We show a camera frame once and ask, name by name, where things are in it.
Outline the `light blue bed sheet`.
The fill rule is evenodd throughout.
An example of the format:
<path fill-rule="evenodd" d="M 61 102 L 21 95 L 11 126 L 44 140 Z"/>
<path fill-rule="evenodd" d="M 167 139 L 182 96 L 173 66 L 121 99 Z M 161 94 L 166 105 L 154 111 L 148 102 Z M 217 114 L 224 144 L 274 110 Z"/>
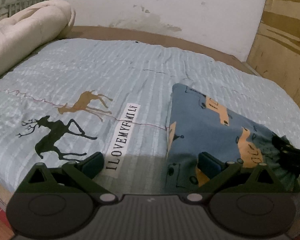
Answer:
<path fill-rule="evenodd" d="M 300 148 L 300 108 L 276 83 L 213 58 L 136 41 L 55 41 L 0 78 L 0 184 L 38 162 L 96 152 L 95 181 L 115 193 L 163 189 L 172 87 L 181 83 Z"/>

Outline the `brown wooden bed frame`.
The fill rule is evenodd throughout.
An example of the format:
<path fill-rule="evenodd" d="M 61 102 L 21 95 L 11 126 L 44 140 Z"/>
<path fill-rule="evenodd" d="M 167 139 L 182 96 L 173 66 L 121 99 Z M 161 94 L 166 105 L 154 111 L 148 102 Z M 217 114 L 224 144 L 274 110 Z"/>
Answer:
<path fill-rule="evenodd" d="M 223 53 L 221 51 L 196 44 L 181 38 L 170 37 L 166 35 L 147 33 L 144 31 L 110 28 L 110 27 L 93 27 L 93 26 L 74 26 L 67 38 L 86 38 L 91 40 L 131 40 L 152 45 L 161 45 L 163 47 L 176 47 L 182 50 L 188 50 L 195 53 L 200 53 L 213 58 L 216 61 L 221 61 L 227 65 L 245 72 L 253 74 L 253 72 L 245 66 L 241 61 L 233 55 Z"/>

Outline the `cream rolled blanket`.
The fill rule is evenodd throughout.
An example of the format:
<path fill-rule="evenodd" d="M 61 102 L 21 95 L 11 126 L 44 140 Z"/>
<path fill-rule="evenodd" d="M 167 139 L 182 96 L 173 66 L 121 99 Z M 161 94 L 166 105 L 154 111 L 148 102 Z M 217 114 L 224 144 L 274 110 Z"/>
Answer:
<path fill-rule="evenodd" d="M 48 0 L 0 20 L 0 76 L 38 47 L 66 37 L 75 18 L 70 3 Z"/>

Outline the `blue pants with orange print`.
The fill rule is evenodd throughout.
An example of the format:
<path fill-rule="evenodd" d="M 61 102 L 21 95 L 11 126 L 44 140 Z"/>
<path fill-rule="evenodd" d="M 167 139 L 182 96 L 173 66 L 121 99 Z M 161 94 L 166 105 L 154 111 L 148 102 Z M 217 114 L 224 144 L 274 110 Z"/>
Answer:
<path fill-rule="evenodd" d="M 181 83 L 172 108 L 163 189 L 194 191 L 220 174 L 228 161 L 254 168 L 266 163 L 288 191 L 300 192 L 300 175 L 279 164 L 276 134 Z"/>

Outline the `wooden plywood cabinet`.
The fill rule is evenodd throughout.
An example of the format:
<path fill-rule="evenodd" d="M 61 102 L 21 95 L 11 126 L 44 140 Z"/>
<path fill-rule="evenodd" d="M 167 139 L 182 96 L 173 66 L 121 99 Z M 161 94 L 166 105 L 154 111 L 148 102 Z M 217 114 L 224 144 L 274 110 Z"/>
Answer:
<path fill-rule="evenodd" d="M 300 0 L 266 0 L 247 63 L 300 108 Z"/>

